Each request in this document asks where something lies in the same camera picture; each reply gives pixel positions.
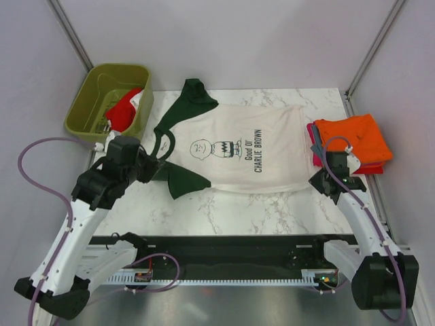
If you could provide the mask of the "cream green Charlie Brown shirt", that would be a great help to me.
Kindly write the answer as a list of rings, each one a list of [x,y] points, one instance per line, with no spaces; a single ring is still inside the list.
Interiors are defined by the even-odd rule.
[[[199,79],[154,128],[154,176],[170,195],[214,188],[241,194],[296,192],[309,187],[302,107],[225,105]]]

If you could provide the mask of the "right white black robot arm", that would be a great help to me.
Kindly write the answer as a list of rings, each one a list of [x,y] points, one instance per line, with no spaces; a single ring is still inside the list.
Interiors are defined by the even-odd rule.
[[[372,213],[364,182],[351,176],[348,154],[326,151],[323,161],[326,166],[309,183],[344,214],[358,246],[329,240],[311,250],[313,263],[322,268],[335,265],[350,280],[353,298],[362,310],[411,308],[419,274],[415,256],[404,253]]]

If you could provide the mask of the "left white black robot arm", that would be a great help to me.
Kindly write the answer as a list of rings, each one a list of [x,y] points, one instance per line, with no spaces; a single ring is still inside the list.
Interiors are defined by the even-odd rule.
[[[99,158],[76,181],[67,199],[62,224],[46,258],[29,277],[17,280],[14,290],[46,312],[72,320],[85,308],[91,293],[124,266],[144,266],[149,259],[147,242],[128,232],[91,264],[80,267],[82,255],[94,232],[116,200],[134,182],[150,182],[163,163],[149,156],[139,139],[116,136]]]

